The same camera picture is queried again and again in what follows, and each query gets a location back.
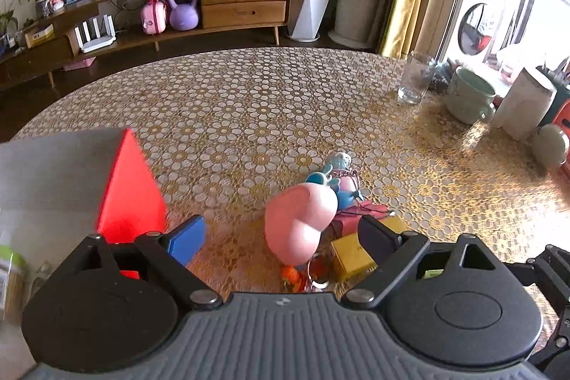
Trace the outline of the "yellow small box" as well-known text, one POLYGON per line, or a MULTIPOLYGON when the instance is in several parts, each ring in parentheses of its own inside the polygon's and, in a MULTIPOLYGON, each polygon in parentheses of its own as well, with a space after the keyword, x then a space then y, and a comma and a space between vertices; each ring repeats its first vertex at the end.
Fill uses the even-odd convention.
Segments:
MULTIPOLYGON (((407 224, 398 216, 391 216, 380 221, 387 226, 396 235, 403 233, 407 229, 407 224)), ((380 263, 384 262, 392 253, 394 253, 394 245, 390 239, 378 238, 373 245, 375 254, 380 258, 380 263)), ((332 267, 337 282, 344 282, 351 277, 363 273, 364 271, 374 269, 376 261, 374 256, 370 256, 368 252, 361 246, 357 233, 343 236, 330 243, 332 267)))

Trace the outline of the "pink binder clip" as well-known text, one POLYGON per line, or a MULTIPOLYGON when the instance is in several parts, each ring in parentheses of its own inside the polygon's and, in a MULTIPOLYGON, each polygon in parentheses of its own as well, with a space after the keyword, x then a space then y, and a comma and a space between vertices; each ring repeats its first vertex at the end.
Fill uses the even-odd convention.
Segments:
POLYGON ((337 237, 343 237, 357 232, 357 226, 362 216, 370 215, 380 220, 394 216, 395 212, 384 204, 362 202, 339 210, 334 216, 331 226, 337 237))

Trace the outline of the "orange red small toy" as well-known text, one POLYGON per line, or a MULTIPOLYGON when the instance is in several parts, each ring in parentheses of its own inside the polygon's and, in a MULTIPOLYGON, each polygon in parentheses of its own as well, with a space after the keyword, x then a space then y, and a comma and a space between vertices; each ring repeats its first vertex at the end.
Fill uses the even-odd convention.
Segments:
POLYGON ((323 254, 311 257, 300 266, 285 265, 280 271, 285 291, 288 293, 315 293, 327 290, 331 282, 330 259, 323 254))

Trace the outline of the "blue cartoon keychain figures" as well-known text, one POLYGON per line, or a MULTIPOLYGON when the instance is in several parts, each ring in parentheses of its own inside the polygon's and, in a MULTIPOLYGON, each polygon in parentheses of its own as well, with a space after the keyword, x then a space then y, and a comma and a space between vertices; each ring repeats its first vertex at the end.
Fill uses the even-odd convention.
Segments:
POLYGON ((352 157, 347 152, 330 153, 325 166, 320 171, 310 173, 305 181, 330 187, 336 195, 338 211, 365 201, 361 180, 357 170, 352 167, 352 157))

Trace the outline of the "pink plastic bowl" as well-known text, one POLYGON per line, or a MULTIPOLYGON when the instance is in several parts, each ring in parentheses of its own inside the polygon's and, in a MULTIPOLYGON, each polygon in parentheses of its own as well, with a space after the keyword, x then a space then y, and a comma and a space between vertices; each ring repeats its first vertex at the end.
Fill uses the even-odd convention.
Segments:
POLYGON ((265 210, 265 238, 270 251, 285 265, 307 263, 337 206, 334 190, 321 184, 304 182, 280 192, 265 210))

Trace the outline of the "spice jar green lid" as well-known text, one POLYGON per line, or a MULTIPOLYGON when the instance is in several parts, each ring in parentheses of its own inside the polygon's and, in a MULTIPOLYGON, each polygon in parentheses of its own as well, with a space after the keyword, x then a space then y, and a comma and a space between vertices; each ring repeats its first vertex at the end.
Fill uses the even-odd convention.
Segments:
POLYGON ((26 280, 26 261, 10 245, 0 246, 1 259, 1 319, 18 322, 22 312, 22 299, 26 280))

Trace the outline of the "red cardboard shoe box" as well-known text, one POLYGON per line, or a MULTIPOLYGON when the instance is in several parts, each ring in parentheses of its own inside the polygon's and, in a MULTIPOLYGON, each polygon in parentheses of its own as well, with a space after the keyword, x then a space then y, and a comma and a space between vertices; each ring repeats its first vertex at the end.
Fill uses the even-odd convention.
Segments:
POLYGON ((1 146, 1 245, 26 261, 23 300, 91 233, 132 242, 166 229, 166 205, 128 129, 62 132, 1 146))

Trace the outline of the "lace tablecloth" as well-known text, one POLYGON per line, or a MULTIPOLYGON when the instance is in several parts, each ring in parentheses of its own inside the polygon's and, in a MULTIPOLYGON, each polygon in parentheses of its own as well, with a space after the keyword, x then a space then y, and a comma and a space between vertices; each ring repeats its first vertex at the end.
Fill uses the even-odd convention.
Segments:
POLYGON ((208 224, 191 271, 222 294, 279 291, 266 203, 347 152, 365 195, 434 241, 478 235, 502 260, 569 245, 569 182, 499 129, 465 125, 436 94, 400 104, 403 66, 322 48, 250 48, 142 64, 75 90, 22 138, 129 127, 177 225, 208 224))

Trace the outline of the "white lidded pitcher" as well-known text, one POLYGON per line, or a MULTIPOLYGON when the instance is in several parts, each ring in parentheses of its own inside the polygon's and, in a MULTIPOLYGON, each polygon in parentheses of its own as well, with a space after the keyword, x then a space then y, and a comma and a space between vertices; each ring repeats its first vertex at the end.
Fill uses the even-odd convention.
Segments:
POLYGON ((523 68, 499 104, 491 126, 502 128, 516 141, 528 139, 550 109, 555 85, 535 68, 523 68))

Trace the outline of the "green ceramic mug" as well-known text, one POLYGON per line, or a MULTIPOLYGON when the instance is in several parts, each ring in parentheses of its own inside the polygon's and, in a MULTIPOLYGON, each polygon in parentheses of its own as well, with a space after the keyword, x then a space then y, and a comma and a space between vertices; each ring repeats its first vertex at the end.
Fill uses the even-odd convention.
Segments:
POLYGON ((445 92, 444 104, 455 119, 464 124, 489 124, 496 108, 493 86, 470 69, 458 67, 445 92))

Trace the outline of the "clear drinking glass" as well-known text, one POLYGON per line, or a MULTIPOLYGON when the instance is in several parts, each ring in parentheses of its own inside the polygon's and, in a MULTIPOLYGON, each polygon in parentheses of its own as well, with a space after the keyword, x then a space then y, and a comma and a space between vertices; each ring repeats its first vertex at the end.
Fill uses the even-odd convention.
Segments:
POLYGON ((411 52, 406 61, 397 91, 399 103, 416 105, 421 103, 435 73, 436 61, 423 53, 411 52))

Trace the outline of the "white wifi router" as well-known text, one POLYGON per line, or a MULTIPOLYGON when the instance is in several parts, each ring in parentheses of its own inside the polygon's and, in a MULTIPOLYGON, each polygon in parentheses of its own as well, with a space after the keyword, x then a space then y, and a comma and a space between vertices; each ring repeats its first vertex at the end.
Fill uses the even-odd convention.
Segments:
POLYGON ((74 29, 79 50, 88 54, 105 48, 116 41, 116 31, 111 15, 92 17, 74 29))

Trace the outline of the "purple kettlebell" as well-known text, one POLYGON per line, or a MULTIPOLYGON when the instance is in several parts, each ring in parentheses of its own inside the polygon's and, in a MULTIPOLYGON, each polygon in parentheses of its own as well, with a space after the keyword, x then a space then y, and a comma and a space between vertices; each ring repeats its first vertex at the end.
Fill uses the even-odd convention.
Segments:
POLYGON ((178 4, 175 0, 168 0, 168 3, 171 9, 169 22, 173 29, 190 31, 198 26, 197 0, 191 0, 189 4, 178 4))

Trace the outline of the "pink toy case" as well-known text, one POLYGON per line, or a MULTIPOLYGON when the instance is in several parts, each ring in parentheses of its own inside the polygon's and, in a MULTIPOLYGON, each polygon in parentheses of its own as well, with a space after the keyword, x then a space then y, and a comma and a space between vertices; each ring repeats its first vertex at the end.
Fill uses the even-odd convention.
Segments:
POLYGON ((158 35, 167 25, 167 8, 163 0, 147 0, 140 11, 143 32, 146 35, 158 35))

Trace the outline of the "washing machine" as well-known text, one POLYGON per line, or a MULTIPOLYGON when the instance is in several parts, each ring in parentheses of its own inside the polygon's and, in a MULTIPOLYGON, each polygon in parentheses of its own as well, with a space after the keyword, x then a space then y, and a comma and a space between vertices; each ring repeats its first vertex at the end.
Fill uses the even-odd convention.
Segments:
POLYGON ((496 0, 460 0, 451 17, 444 58, 459 64, 483 63, 497 28, 496 0))

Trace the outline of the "wooden tv console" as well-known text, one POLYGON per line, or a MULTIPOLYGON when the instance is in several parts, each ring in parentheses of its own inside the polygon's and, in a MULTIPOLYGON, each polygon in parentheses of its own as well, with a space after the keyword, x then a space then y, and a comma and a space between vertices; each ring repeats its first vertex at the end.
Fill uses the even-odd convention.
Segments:
POLYGON ((82 0, 34 23, 30 47, 1 58, 1 88, 51 74, 69 64, 173 38, 287 24, 290 0, 145 0, 135 25, 119 33, 102 4, 82 0))

